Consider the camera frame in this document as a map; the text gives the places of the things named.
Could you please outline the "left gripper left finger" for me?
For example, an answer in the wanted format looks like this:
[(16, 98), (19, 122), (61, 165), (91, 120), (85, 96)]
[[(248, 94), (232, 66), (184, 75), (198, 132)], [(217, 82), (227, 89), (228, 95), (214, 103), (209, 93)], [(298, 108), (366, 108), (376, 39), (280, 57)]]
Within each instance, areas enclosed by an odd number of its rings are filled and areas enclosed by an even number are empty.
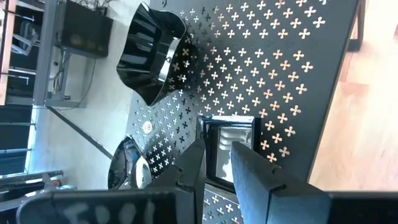
[(144, 224), (202, 224), (205, 179), (205, 142), (197, 139), (146, 187), (154, 193)]

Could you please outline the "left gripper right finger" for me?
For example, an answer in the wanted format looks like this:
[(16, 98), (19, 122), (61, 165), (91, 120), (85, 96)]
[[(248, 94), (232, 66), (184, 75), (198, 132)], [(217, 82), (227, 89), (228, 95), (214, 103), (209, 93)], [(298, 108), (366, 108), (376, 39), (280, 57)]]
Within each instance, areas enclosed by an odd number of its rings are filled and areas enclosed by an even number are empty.
[(240, 142), (233, 142), (234, 189), (244, 224), (327, 224), (331, 198)]

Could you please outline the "black ring-shaped dish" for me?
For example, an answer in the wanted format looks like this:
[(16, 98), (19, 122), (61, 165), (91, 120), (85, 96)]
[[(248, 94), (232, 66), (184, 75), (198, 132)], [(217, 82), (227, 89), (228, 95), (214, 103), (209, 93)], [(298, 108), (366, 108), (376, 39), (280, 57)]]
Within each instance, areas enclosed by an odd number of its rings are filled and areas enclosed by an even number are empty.
[(119, 143), (108, 171), (108, 189), (143, 189), (153, 181), (146, 156), (132, 136)]

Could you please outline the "black perforated metal shelf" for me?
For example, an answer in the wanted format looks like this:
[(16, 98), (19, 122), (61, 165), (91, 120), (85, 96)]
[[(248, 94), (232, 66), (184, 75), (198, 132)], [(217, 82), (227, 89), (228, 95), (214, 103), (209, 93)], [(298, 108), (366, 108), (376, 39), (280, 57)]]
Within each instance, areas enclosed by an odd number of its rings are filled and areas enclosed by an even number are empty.
[(257, 116), (265, 161), (307, 180), (360, 0), (150, 1), (194, 45), (158, 94), (158, 146), (185, 149), (195, 114)]

